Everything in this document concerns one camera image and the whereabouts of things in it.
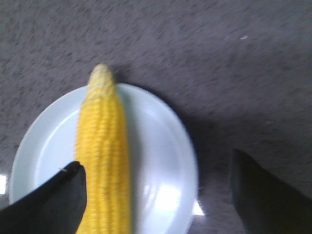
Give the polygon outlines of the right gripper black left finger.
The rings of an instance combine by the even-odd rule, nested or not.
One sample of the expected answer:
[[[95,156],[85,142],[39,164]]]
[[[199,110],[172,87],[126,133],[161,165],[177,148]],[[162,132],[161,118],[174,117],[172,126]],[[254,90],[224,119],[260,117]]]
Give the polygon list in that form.
[[[77,161],[0,212],[2,234],[74,234],[87,203],[86,173]]]

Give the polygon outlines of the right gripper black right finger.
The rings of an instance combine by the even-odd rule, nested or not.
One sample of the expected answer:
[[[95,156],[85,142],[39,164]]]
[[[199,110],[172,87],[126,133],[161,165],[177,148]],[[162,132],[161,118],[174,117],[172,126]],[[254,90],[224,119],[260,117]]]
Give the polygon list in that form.
[[[248,234],[310,234],[312,200],[234,149],[230,191]]]

